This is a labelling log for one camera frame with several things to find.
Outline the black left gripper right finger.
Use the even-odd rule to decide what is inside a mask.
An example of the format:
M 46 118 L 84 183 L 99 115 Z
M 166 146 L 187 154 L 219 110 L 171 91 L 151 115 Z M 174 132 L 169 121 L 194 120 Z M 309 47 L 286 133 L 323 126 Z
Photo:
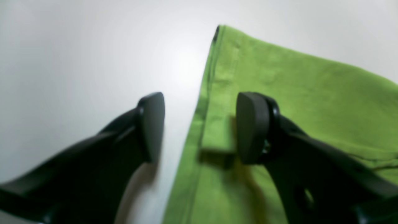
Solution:
M 241 162 L 265 167 L 290 224 L 397 223 L 397 186 L 310 137 L 273 98 L 240 92 L 236 127 Z

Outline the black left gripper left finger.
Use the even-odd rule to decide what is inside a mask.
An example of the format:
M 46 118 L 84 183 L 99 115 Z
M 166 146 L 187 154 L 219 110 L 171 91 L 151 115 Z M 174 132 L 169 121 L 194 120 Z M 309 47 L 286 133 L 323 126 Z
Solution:
M 1 184 L 1 211 L 41 224 L 112 224 L 135 171 L 159 160 L 161 92 L 146 95 L 94 136 Z

